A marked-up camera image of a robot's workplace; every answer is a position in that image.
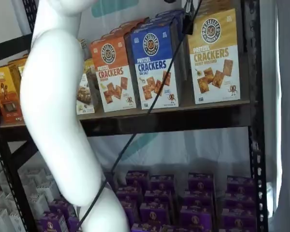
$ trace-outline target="yellow cracker box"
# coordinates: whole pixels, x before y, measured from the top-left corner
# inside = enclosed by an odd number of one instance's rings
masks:
[[[196,18],[188,42],[195,103],[240,99],[235,9]]]
[[[12,63],[0,67],[0,110],[6,123],[23,120],[19,102],[20,75]]]

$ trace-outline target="purple box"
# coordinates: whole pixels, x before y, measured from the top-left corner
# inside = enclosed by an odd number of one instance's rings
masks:
[[[44,231],[68,232],[68,227],[61,213],[43,213],[40,223]]]
[[[160,232],[160,230],[161,225],[158,223],[134,223],[131,228],[131,232]]]
[[[69,231],[71,232],[82,232],[82,229],[79,228],[77,231],[76,231],[76,228],[77,228],[77,224],[79,223],[79,219],[78,217],[69,217],[68,219],[68,228],[69,228]]]
[[[243,209],[255,209],[256,202],[252,196],[247,196],[240,193],[226,192],[224,198],[224,205],[226,207],[236,207]]]
[[[128,171],[126,175],[127,185],[138,185],[142,188],[142,192],[150,189],[149,172],[148,171]]]
[[[200,191],[215,191],[214,175],[202,173],[188,174],[188,188],[189,190]]]
[[[64,199],[55,199],[48,206],[50,212],[63,214],[66,222],[68,221],[69,217],[75,216],[73,206]]]
[[[175,193],[174,175],[152,175],[150,177],[151,189],[169,190]]]
[[[254,196],[254,180],[252,178],[229,175],[227,178],[227,192],[241,193]]]
[[[231,228],[231,229],[219,229],[218,232],[257,232],[256,229],[253,228]]]
[[[254,210],[224,208],[221,213],[221,226],[224,228],[256,228]]]
[[[167,203],[142,203],[140,207],[142,222],[170,224],[169,208]]]
[[[212,210],[210,207],[183,205],[180,210],[180,224],[211,231],[213,229]]]
[[[120,203],[125,210],[130,228],[134,223],[140,222],[136,201],[120,201]]]
[[[138,186],[119,187],[116,195],[121,201],[136,201],[138,206],[143,201],[142,191]]]
[[[213,193],[209,191],[185,190],[183,203],[184,205],[213,207]]]

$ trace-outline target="pretzelized logo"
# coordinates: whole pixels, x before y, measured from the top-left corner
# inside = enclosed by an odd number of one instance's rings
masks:
[[[105,63],[111,64],[116,58],[116,52],[112,45],[109,43],[103,45],[101,50],[101,56]]]
[[[143,48],[147,55],[154,56],[159,50],[159,40],[153,33],[148,33],[143,40]]]
[[[203,23],[201,35],[205,42],[213,44],[221,34],[221,26],[217,19],[209,18]]]

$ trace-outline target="blue cracker box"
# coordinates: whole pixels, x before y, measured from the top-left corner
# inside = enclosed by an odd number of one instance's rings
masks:
[[[138,185],[143,194],[150,189],[149,171],[128,171],[126,175],[127,185]]]
[[[175,221],[175,210],[174,210],[174,204],[172,200],[171,191],[169,190],[148,190],[145,192],[144,195],[144,201],[145,202],[157,202],[157,203],[167,203],[169,207],[169,213],[172,219],[172,222]]]
[[[213,229],[212,210],[210,207],[183,205],[179,218],[182,226],[191,226],[207,232],[211,232]]]
[[[229,175],[227,178],[227,192],[241,193],[255,196],[255,183],[252,178]]]
[[[247,196],[240,193],[226,192],[224,197],[224,205],[227,207],[255,209],[256,201],[253,196]]]
[[[134,223],[140,222],[136,201],[120,201],[120,203],[125,210],[130,227]]]
[[[76,231],[76,228],[77,228],[77,225],[79,223],[79,219],[78,217],[69,217],[68,219],[68,228],[69,228],[69,231],[72,231],[72,232],[82,232],[82,228],[79,228],[77,231]]]
[[[183,200],[184,205],[213,207],[213,193],[210,191],[185,190]]]
[[[55,199],[48,206],[50,212],[63,214],[66,221],[69,217],[75,216],[73,206],[65,199]]]
[[[119,187],[116,195],[121,201],[136,201],[138,206],[140,206],[143,201],[142,191],[138,186]]]
[[[225,207],[222,209],[220,225],[224,228],[256,228],[256,212]]]
[[[142,109],[149,109],[159,93],[178,43],[176,24],[176,20],[152,24],[130,35]],[[179,67],[180,56],[176,56],[154,108],[179,106]]]
[[[140,207],[142,222],[170,224],[169,208],[167,203],[142,203]]]
[[[134,223],[131,228],[131,232],[160,232],[161,225],[160,224],[152,224],[152,223]]]
[[[68,227],[61,213],[43,213],[40,223],[45,232],[68,232]]]

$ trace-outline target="cartoon pretzel character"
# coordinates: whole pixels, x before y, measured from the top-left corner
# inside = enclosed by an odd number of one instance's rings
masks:
[[[230,89],[228,91],[232,93],[231,96],[235,95],[235,92],[237,92],[236,86],[230,86]]]
[[[171,103],[174,103],[174,101],[176,100],[174,94],[172,93],[169,95],[168,99],[171,101]]]
[[[129,105],[133,105],[132,97],[127,97],[127,102],[129,102]]]

